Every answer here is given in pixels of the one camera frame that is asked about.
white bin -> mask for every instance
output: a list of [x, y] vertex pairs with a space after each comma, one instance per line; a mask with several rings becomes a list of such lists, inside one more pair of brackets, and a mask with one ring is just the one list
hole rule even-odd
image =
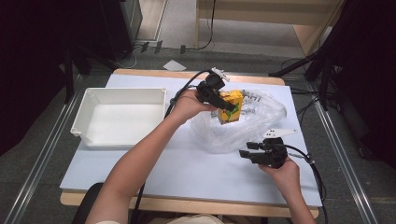
[[89, 88], [71, 133], [88, 147], [134, 146], [162, 120], [165, 89]]

clear plastic wrap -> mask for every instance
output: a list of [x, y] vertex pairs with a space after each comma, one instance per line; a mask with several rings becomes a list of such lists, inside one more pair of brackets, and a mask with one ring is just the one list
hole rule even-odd
[[262, 141], [271, 125], [287, 116], [284, 105], [269, 91], [242, 91], [244, 102], [238, 121], [221, 125], [217, 112], [201, 112], [191, 120], [195, 139], [211, 153], [230, 153], [246, 148], [246, 142]]

hand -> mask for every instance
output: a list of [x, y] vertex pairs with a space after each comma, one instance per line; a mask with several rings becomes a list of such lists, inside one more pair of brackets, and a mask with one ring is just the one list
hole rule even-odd
[[193, 118], [201, 111], [214, 111], [213, 105], [203, 104], [197, 99], [198, 92], [196, 90], [186, 90], [177, 99], [175, 108], [169, 117], [177, 119], [180, 124], [185, 123], [188, 119]]
[[300, 168], [290, 157], [287, 157], [285, 163], [278, 169], [261, 164], [259, 168], [274, 179], [285, 199], [301, 194]]

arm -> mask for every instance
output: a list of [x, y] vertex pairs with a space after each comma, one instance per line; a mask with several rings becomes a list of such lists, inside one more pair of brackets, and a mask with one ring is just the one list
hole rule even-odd
[[293, 223], [317, 223], [305, 203], [300, 186], [300, 171], [298, 165], [289, 157], [278, 169], [259, 165], [265, 173], [271, 176], [283, 198], [286, 200]]
[[201, 111], [216, 109], [196, 99], [196, 91], [185, 91], [174, 110], [149, 135], [116, 163], [92, 207], [87, 223], [128, 221], [129, 202], [146, 181], [163, 149], [180, 125]]

white paper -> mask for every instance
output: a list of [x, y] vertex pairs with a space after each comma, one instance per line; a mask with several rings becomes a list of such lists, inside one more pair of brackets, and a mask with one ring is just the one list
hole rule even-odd
[[163, 67], [169, 71], [175, 71], [175, 72], [184, 71], [186, 69], [185, 66], [183, 66], [180, 63], [177, 63], [173, 60], [171, 60], [169, 63], [167, 63]]

